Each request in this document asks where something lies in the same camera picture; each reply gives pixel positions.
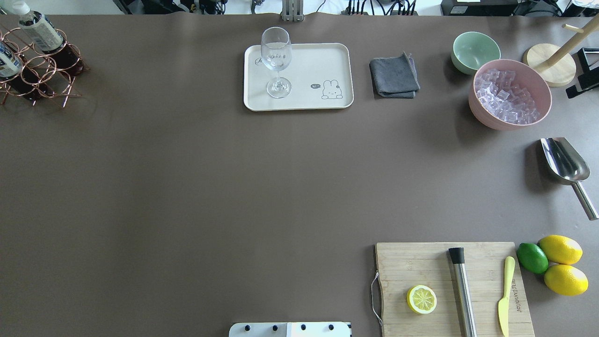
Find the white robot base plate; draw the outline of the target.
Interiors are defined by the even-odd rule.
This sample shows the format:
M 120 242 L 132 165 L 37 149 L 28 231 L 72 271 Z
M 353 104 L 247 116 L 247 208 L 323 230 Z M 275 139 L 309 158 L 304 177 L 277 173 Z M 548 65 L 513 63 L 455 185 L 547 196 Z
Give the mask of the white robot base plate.
M 238 322 L 229 337 L 351 337 L 348 322 Z

